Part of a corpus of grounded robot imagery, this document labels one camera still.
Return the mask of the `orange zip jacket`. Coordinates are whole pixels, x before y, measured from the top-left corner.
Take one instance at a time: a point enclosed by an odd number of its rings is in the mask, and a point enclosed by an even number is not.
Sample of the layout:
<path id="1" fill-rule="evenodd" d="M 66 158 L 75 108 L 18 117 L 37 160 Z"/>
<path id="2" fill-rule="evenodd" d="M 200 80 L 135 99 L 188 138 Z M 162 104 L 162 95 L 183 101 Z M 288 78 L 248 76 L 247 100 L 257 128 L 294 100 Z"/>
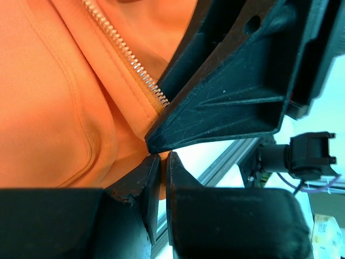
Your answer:
<path id="1" fill-rule="evenodd" d="M 1 1 L 1 187 L 108 187 L 148 155 L 196 1 Z"/>

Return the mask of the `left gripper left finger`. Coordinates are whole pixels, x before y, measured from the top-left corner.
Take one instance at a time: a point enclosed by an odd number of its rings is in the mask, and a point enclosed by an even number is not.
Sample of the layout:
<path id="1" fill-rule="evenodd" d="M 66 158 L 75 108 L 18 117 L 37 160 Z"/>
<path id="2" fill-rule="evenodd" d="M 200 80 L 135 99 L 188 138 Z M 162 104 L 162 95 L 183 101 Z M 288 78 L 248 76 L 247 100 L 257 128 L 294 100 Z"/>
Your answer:
<path id="1" fill-rule="evenodd" d="M 106 189 L 1 190 L 1 258 L 150 258 L 160 157 Z"/>

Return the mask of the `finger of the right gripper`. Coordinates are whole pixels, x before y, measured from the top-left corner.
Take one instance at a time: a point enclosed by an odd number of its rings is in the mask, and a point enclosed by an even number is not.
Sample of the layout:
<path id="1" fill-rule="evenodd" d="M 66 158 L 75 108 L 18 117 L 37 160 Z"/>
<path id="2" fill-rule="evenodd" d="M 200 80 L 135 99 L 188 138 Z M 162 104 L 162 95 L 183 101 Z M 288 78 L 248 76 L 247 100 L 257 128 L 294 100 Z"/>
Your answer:
<path id="1" fill-rule="evenodd" d="M 158 84 L 172 106 L 271 103 L 258 46 L 276 1 L 198 1 Z"/>
<path id="2" fill-rule="evenodd" d="M 264 85 L 278 94 L 271 103 L 201 107 L 182 103 L 164 109 L 146 135 L 151 153 L 201 142 L 259 137 L 280 129 L 306 46 L 311 1 L 276 1 L 258 49 L 265 55 Z"/>

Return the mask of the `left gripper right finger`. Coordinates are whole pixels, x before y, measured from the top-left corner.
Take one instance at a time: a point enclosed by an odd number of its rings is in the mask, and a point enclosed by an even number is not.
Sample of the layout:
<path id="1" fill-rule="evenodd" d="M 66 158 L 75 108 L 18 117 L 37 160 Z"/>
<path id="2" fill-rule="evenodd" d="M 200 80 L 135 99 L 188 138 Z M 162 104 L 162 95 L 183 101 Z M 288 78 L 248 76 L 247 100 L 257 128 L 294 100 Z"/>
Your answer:
<path id="1" fill-rule="evenodd" d="M 206 187 L 167 159 L 167 225 L 176 258 L 311 258 L 309 227 L 280 188 Z"/>

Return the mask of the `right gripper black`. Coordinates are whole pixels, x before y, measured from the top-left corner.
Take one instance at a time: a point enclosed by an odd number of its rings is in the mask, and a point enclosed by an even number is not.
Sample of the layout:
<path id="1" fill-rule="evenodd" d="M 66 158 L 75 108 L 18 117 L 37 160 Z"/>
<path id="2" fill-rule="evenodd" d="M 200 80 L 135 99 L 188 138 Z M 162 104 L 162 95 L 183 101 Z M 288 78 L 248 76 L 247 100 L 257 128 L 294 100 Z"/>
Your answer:
<path id="1" fill-rule="evenodd" d="M 344 1 L 320 1 L 309 14 L 310 36 L 286 112 L 294 120 L 308 115 L 333 58 L 344 54 Z"/>

